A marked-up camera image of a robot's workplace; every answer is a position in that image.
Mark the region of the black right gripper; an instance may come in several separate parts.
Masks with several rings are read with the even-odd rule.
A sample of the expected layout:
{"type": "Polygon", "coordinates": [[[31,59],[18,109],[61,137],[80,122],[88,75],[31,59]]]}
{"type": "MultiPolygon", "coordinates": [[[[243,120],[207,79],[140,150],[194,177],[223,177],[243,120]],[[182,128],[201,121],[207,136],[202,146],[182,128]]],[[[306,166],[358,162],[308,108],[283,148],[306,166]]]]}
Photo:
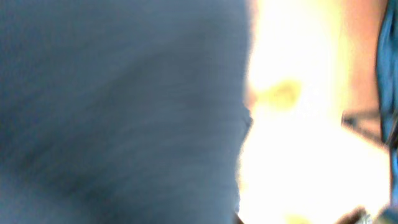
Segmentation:
{"type": "Polygon", "coordinates": [[[341,125],[352,130],[355,134],[376,144],[389,145],[390,137],[383,139],[382,128],[377,130],[376,125],[381,121],[392,118],[392,111],[360,110],[344,111],[341,115],[341,125]]]}

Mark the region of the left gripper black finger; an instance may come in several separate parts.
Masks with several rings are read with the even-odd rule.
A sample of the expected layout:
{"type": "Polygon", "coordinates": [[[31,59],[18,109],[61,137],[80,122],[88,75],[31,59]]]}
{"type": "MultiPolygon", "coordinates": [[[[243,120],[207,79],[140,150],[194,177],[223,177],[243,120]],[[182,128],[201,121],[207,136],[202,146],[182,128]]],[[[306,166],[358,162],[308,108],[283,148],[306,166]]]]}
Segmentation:
{"type": "Polygon", "coordinates": [[[363,224],[369,220],[369,213],[364,207],[356,207],[340,217],[335,224],[363,224]]]}

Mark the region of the dark blue denim shorts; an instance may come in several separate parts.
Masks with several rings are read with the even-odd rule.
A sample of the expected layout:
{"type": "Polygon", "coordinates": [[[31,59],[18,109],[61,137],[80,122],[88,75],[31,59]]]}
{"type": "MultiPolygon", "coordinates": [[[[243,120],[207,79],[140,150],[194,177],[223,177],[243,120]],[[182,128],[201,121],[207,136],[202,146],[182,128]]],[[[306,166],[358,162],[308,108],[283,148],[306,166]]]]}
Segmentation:
{"type": "Polygon", "coordinates": [[[244,1],[1,2],[2,223],[233,223],[244,1]]]}

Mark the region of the crumpled blue garment pile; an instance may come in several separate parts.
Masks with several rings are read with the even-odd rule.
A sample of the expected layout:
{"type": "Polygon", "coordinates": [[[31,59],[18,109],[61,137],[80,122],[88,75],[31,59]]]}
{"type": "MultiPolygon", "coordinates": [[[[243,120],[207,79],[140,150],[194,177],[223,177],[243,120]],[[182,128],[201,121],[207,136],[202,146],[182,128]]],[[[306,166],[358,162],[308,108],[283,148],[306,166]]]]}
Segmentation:
{"type": "Polygon", "coordinates": [[[377,43],[376,77],[382,140],[391,166],[391,204],[397,205],[397,0],[388,0],[377,43]]]}

